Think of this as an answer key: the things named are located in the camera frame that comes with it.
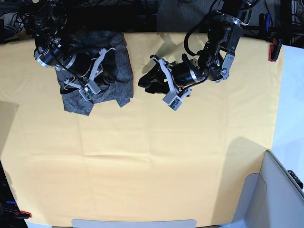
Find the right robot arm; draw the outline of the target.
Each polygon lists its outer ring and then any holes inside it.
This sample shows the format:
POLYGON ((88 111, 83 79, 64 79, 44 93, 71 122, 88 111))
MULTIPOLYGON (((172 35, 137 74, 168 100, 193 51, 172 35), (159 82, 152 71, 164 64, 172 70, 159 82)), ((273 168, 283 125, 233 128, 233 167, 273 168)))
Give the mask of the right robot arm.
POLYGON ((90 38, 94 32, 108 30, 104 22, 114 9, 86 6, 78 0, 40 0, 20 7, 26 33, 35 40, 35 60, 67 73, 60 80, 63 91, 97 94, 115 82, 103 65, 106 53, 113 48, 80 39, 80 35, 90 38))

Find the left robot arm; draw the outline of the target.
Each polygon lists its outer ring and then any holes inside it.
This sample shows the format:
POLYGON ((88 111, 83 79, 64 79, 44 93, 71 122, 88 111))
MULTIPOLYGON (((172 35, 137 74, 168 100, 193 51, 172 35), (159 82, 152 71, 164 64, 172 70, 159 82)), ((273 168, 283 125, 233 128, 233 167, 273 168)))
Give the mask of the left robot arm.
POLYGON ((150 94, 174 94, 182 97, 191 87, 206 80, 219 82, 229 76, 235 51, 243 33, 243 26, 250 22, 257 0, 225 0, 221 9, 210 8, 203 19, 191 28, 184 38, 185 53, 182 62, 168 62, 152 55, 155 66, 138 82, 150 94), (208 41, 204 48, 193 52, 189 38, 196 30, 207 29, 208 41))

